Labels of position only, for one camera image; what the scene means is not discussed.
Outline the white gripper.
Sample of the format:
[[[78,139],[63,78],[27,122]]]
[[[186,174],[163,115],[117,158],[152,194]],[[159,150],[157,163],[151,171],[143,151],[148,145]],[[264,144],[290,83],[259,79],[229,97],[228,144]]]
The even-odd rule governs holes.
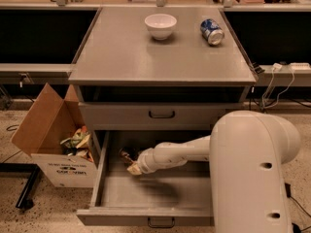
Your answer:
[[[127,171],[133,176],[140,176],[143,174],[151,174],[158,170],[158,164],[154,159],[154,150],[152,148],[140,152],[137,164],[133,163]]]

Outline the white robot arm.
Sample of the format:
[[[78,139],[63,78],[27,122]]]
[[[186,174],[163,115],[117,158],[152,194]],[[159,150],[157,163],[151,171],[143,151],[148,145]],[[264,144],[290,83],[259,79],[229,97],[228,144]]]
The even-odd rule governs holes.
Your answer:
[[[143,150],[128,172],[150,174],[207,161],[216,233],[294,233],[282,165],[297,156],[300,145],[288,120],[235,111],[221,117],[209,136]]]

